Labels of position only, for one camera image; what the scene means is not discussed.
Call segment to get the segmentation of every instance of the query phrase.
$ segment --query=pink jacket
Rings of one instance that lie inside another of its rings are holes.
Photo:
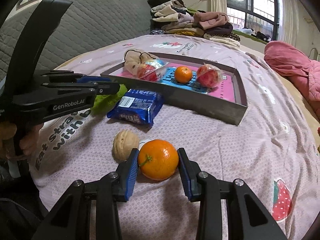
[[[225,25],[229,21],[228,15],[222,12],[196,12],[193,16],[195,23],[199,23],[204,30]]]
[[[320,62],[283,41],[271,41],[264,60],[281,76],[287,76],[320,118]]]

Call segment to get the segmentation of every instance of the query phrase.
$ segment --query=window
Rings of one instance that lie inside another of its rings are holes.
[[[249,28],[276,40],[278,29],[277,0],[227,0],[227,14],[233,27]]]

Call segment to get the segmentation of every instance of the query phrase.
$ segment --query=bed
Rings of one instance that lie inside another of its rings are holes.
[[[295,87],[266,65],[263,54],[247,47],[234,49],[201,38],[145,35],[151,18],[147,0],[73,1],[46,44],[38,68],[100,75],[121,63],[124,52],[134,47],[207,58],[239,70],[249,109],[238,127],[167,105],[150,131],[92,117],[89,111],[77,113],[72,119],[47,122],[40,132],[38,149],[29,161],[46,208],[50,210],[75,179],[89,182],[114,171],[117,162],[111,154],[112,140],[119,130],[130,129],[140,139],[161,138],[175,147],[184,147],[191,160],[218,179],[243,178],[270,212],[275,182],[281,180],[291,193],[292,204],[288,204],[292,211],[279,221],[279,226],[289,239],[300,240],[320,210],[320,124]],[[18,38],[33,9],[9,19],[0,30],[2,78],[15,45],[10,37]],[[194,44],[192,49],[177,52],[188,42]],[[77,122],[74,134],[61,140],[71,121]],[[140,174],[130,201],[119,205],[123,238],[194,239],[198,208],[184,197],[179,175],[152,183]],[[223,222],[226,232],[225,212]]]

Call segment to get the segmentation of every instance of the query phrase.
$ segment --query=blue snack package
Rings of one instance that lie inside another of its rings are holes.
[[[159,93],[130,89],[116,106],[107,113],[107,117],[152,127],[153,119],[160,111],[163,103],[164,99]]]

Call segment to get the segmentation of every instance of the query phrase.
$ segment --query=blue gripper pad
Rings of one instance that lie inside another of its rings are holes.
[[[104,78],[99,76],[84,76],[77,80],[77,83],[87,83],[87,82],[99,82],[99,81],[111,81],[110,78]]]
[[[116,199],[119,202],[127,202],[132,196],[134,184],[138,174],[138,149],[132,149],[129,158],[120,163],[116,172],[120,175],[119,188]]]
[[[179,173],[184,194],[191,202],[200,201],[201,185],[197,182],[197,174],[201,171],[198,163],[190,161],[184,148],[178,149]]]

